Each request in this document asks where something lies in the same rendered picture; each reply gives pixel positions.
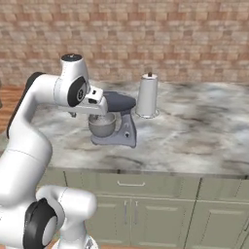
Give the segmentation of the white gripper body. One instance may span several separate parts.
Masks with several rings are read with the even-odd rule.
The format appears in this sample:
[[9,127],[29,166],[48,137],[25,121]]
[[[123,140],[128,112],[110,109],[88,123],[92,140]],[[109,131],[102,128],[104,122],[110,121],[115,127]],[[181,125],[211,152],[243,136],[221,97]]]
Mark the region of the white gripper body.
[[107,100],[105,97],[102,97],[100,102],[97,104],[89,104],[86,101],[83,101],[81,104],[76,107],[58,107],[59,110],[63,112],[70,112],[76,114],[89,114],[89,115],[102,115],[105,116],[108,112]]

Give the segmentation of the grey stand mixer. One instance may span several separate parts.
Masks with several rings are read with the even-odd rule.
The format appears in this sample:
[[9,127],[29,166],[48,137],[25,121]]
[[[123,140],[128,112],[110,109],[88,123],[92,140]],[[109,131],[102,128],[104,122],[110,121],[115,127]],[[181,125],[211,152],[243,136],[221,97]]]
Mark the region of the grey stand mixer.
[[91,134],[91,142],[95,145],[124,145],[136,147],[137,130],[133,121],[131,110],[136,105],[136,100],[116,91],[104,91],[107,100],[108,112],[116,116],[116,128],[107,137],[97,137]]

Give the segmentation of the metal mixing bowl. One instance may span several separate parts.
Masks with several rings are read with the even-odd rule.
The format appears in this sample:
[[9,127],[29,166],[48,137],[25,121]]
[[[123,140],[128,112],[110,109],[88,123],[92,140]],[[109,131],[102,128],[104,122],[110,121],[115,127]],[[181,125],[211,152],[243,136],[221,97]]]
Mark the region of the metal mixing bowl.
[[116,128],[116,116],[107,113],[105,116],[89,115],[89,130],[94,136],[110,136]]

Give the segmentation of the narrow green drawer front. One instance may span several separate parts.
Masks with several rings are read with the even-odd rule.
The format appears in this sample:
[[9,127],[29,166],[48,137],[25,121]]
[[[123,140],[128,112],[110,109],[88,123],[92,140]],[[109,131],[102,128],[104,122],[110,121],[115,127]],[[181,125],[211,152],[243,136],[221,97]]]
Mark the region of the narrow green drawer front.
[[65,174],[62,169],[47,168],[38,186],[56,185],[66,186]]

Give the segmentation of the wide green drawer front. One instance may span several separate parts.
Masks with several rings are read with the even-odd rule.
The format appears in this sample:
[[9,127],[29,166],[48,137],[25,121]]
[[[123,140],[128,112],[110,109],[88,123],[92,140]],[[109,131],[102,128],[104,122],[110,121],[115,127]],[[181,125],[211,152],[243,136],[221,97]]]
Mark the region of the wide green drawer front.
[[[97,194],[164,196],[167,198],[195,199],[199,179],[175,177],[166,174],[114,174],[92,171],[65,173],[71,188],[89,190]],[[117,181],[127,184],[142,184],[144,187],[120,187]]]

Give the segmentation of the green cupboard door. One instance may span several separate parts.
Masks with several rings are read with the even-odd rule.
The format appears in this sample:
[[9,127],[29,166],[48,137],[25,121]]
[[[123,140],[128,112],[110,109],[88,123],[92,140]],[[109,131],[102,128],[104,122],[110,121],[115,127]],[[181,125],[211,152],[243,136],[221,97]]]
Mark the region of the green cupboard door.
[[[135,200],[138,200],[137,225],[134,225]],[[134,199],[130,218],[131,244],[156,249],[183,249],[194,204],[192,200]]]
[[198,200],[186,249],[241,249],[248,232],[249,204]]
[[[127,224],[124,201],[127,200]],[[130,200],[127,197],[98,196],[97,211],[86,221],[88,233],[99,245],[125,246],[130,243]]]

